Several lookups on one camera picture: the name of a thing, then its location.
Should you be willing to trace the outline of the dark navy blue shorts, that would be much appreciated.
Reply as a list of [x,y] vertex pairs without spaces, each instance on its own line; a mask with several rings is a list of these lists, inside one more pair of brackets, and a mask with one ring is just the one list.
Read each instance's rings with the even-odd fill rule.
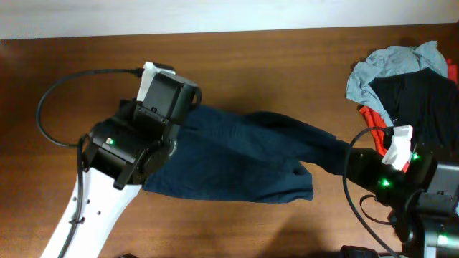
[[245,115],[200,106],[178,135],[175,153],[143,185],[180,199],[283,204],[313,198],[304,163],[341,175],[348,143],[272,112]]

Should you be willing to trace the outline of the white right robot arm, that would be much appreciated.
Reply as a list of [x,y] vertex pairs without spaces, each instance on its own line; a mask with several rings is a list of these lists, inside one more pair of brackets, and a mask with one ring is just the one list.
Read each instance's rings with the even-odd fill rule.
[[406,171],[382,163],[372,149],[355,148],[346,177],[393,209],[389,224],[406,257],[458,256],[458,154],[416,145]]

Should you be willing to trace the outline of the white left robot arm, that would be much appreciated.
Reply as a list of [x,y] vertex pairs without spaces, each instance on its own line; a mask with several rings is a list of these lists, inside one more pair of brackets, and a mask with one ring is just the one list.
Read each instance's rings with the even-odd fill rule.
[[199,87],[173,72],[144,75],[138,95],[97,123],[77,145],[77,178],[43,257],[97,257],[148,177],[177,149]]

